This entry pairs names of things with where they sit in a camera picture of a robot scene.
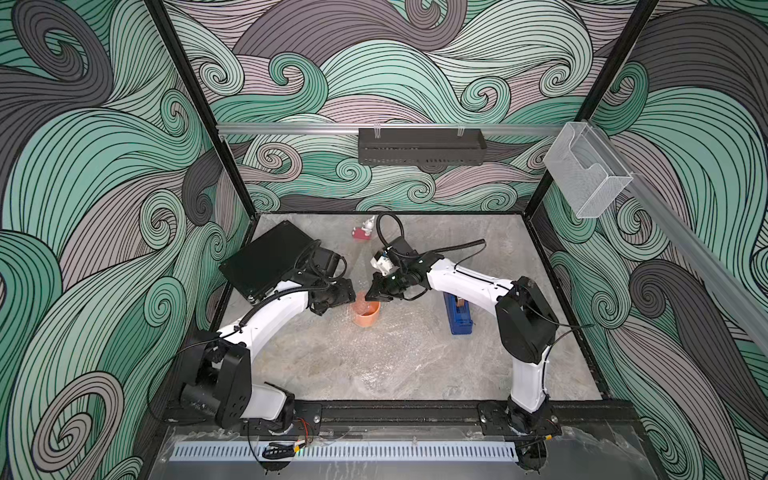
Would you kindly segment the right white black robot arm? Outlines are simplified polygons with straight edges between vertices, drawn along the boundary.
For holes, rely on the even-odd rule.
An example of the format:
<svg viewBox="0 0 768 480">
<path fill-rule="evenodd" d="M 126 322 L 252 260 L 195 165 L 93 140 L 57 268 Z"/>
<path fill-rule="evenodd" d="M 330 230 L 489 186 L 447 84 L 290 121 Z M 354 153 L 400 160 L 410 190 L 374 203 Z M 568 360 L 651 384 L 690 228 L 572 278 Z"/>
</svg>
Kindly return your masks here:
<svg viewBox="0 0 768 480">
<path fill-rule="evenodd" d="M 560 425 L 551 412 L 546 387 L 547 364 L 554 345 L 580 328 L 558 321 L 532 279 L 522 276 L 509 280 L 481 274 L 446 257 L 448 252 L 484 247 L 484 239 L 420 253 L 406 241 L 404 226 L 397 215 L 377 215 L 374 228 L 382 249 L 371 260 L 374 274 L 365 300 L 414 301 L 436 291 L 493 314 L 502 346 L 514 360 L 507 401 L 510 428 L 524 436 L 558 435 Z M 409 298 L 406 292 L 413 287 L 422 291 Z"/>
</svg>

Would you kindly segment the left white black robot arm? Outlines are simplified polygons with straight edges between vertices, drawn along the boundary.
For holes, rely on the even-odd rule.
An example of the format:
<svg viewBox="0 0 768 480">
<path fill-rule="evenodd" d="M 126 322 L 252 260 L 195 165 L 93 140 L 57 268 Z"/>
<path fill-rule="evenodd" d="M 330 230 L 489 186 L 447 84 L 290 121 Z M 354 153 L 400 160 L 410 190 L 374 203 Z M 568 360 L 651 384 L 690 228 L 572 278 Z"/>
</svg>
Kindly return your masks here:
<svg viewBox="0 0 768 480">
<path fill-rule="evenodd" d="M 179 352 L 178 401 L 200 422 L 221 428 L 260 422 L 283 432 L 294 423 L 295 395 L 269 383 L 252 381 L 255 358 L 272 337 L 297 315 L 327 310 L 355 301 L 345 276 L 344 256 L 313 240 L 289 269 L 243 317 L 216 332 L 196 334 Z"/>
</svg>

